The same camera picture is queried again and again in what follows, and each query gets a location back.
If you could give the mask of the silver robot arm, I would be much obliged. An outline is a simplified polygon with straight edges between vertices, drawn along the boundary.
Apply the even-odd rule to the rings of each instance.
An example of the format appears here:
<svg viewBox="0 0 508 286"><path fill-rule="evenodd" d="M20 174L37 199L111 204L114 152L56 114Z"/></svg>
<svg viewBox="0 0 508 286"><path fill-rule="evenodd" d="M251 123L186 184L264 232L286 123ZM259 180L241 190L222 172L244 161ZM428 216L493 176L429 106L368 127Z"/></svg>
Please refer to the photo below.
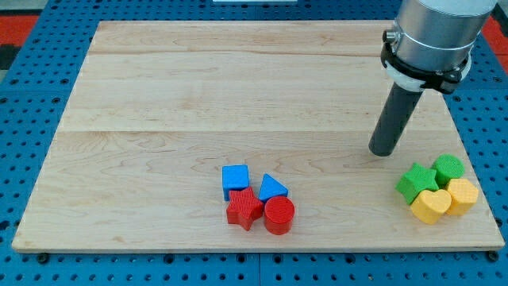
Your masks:
<svg viewBox="0 0 508 286"><path fill-rule="evenodd" d="M369 141L376 156L394 151L421 95L453 93L496 0L403 0L383 33L380 60L393 85Z"/></svg>

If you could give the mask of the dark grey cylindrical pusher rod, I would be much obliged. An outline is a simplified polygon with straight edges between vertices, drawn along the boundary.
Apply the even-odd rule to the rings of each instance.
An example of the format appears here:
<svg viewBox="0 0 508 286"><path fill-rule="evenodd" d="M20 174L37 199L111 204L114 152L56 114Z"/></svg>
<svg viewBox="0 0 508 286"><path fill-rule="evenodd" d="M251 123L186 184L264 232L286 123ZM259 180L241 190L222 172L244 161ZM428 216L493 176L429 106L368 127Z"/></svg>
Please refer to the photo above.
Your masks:
<svg viewBox="0 0 508 286"><path fill-rule="evenodd" d="M388 157L393 153L422 94L422 91L408 91L397 83L392 85L369 141L373 154Z"/></svg>

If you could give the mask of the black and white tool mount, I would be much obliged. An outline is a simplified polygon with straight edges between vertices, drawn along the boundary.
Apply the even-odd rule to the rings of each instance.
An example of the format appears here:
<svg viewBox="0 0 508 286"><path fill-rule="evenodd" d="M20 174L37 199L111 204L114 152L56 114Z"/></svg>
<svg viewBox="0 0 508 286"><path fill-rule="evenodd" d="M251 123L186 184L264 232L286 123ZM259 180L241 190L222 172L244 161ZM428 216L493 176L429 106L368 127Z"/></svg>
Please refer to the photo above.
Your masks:
<svg viewBox="0 0 508 286"><path fill-rule="evenodd" d="M408 92L453 93L471 69L470 50L435 49L394 30L383 32L380 59L394 83Z"/></svg>

